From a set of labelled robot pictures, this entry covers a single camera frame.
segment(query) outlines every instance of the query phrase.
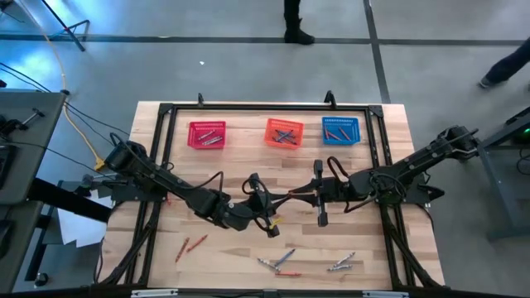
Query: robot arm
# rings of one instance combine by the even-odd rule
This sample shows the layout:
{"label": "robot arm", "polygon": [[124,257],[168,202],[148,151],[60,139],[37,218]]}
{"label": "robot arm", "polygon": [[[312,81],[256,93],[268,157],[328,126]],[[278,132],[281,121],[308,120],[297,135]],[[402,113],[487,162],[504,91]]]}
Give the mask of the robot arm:
{"label": "robot arm", "polygon": [[[345,212],[353,210],[348,207],[351,201],[364,200],[364,204],[367,204],[366,202],[377,198],[381,203],[401,203],[407,188],[417,175],[446,158],[464,161],[476,156],[477,141],[473,138],[474,133],[476,130],[468,132],[465,127],[450,127],[427,147],[392,166],[380,166],[353,175],[348,175],[340,163],[330,157],[328,166],[334,176],[323,178],[322,161],[316,160],[315,178],[308,185],[284,195],[271,194],[259,180],[258,174],[254,173],[243,183],[243,192],[249,197],[240,203],[230,202],[230,195],[222,191],[188,184],[165,167],[157,165],[147,157],[145,148],[135,142],[120,139],[105,164],[109,169],[132,179],[133,184],[144,192],[168,191],[177,195],[195,215],[216,226],[242,231],[250,221],[254,221],[268,237],[273,238],[280,233],[278,227],[272,224],[272,216],[290,199],[298,199],[318,208],[317,220],[321,227],[328,222],[325,211],[325,203],[328,202],[346,202]],[[332,161],[347,181],[339,178]],[[246,184],[250,186],[250,191],[245,189]]]}

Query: wooden tabletop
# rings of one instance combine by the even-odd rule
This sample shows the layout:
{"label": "wooden tabletop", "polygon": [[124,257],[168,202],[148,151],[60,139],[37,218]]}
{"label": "wooden tabletop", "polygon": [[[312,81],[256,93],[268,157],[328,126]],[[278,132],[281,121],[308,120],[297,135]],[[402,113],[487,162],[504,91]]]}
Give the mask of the wooden tabletop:
{"label": "wooden tabletop", "polygon": [[[150,150],[159,102],[140,102],[132,125],[131,140]],[[401,104],[383,105],[388,140],[394,161],[413,153],[405,108]],[[357,117],[361,143],[351,147],[323,146],[321,118],[324,116]],[[280,118],[305,124],[303,146],[296,150],[269,147],[263,141],[268,118]],[[223,150],[196,150],[186,145],[189,122],[224,120],[227,123]],[[380,147],[378,124],[373,122]],[[163,143],[160,145],[160,162]],[[179,110],[171,147],[173,174],[192,185],[224,171],[223,191],[234,200],[247,199],[241,184],[257,172],[271,192],[286,193],[305,185],[313,177],[313,161],[336,156],[349,173],[372,166],[364,115],[356,112],[307,111],[191,111]],[[331,175],[325,164],[324,176]],[[219,181],[209,185],[217,189]],[[329,225],[319,228],[316,209],[300,201],[288,201],[278,210],[280,236],[268,238],[254,223],[237,232],[222,229],[198,219],[176,197],[164,203],[158,224],[149,287],[235,288],[235,289],[303,289],[303,290],[384,290],[390,289],[387,255],[378,207],[369,204],[344,214],[342,203],[327,204]],[[123,258],[133,239],[139,203],[120,206],[108,222],[104,239],[103,280]],[[420,263],[431,276],[443,284],[441,266],[431,223],[417,206],[404,205],[403,217],[408,242]],[[175,264],[176,254],[186,237],[190,243],[203,235],[208,238],[185,253]],[[301,272],[300,277],[275,276],[257,257],[277,261],[290,249],[294,254],[282,265],[284,271]],[[144,248],[137,264],[139,276]],[[348,264],[353,270],[328,272],[335,262],[355,252]],[[397,253],[399,274],[405,281],[401,254]]]}

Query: white paper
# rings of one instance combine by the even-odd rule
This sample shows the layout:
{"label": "white paper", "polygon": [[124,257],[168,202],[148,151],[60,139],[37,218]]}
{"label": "white paper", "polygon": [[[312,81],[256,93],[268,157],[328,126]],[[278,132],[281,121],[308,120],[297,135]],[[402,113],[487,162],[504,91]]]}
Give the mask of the white paper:
{"label": "white paper", "polygon": [[[98,191],[90,191],[90,200],[112,208],[113,202],[110,197],[99,198]],[[63,244],[71,243],[76,240],[75,246],[83,246],[99,243],[107,231],[107,224],[94,219],[88,219],[84,216],[73,214],[69,211],[58,209],[60,233],[63,238]]]}

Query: blue basket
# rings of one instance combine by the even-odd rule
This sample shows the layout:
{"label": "blue basket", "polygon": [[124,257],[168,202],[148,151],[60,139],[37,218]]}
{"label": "blue basket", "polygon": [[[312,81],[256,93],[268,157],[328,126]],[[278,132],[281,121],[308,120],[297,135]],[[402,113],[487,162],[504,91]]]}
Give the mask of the blue basket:
{"label": "blue basket", "polygon": [[[325,129],[327,128],[328,133],[335,135],[340,139],[336,140],[334,137],[329,136],[325,138]],[[346,133],[348,139],[340,131],[340,129]],[[359,120],[357,118],[345,118],[345,117],[323,117],[322,118],[322,140],[325,145],[354,145],[361,141],[361,132],[359,130]]]}

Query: floor line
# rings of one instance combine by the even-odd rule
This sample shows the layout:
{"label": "floor line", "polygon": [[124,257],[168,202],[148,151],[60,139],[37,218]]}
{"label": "floor line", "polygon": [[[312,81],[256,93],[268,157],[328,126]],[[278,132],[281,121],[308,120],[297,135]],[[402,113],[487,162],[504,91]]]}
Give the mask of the floor line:
{"label": "floor line", "polygon": [[375,20],[373,19],[372,3],[370,3],[370,0],[363,0],[363,3],[364,12],[366,13],[366,21],[368,23],[368,32],[370,35],[370,45],[372,46],[375,75],[378,78],[379,93],[381,94],[381,102],[391,103],[390,94],[388,93],[387,79],[384,75],[383,58],[381,57],[381,49],[379,49],[378,33],[375,28]]}
{"label": "floor line", "polygon": [[[201,36],[114,36],[100,34],[76,34],[84,42],[124,43],[283,43],[282,37],[201,37]],[[44,41],[41,35],[0,34],[0,41]],[[72,41],[68,36],[56,36],[53,41]],[[452,40],[452,39],[393,39],[393,38],[326,38],[317,37],[316,44],[380,46],[520,46],[525,40]]]}

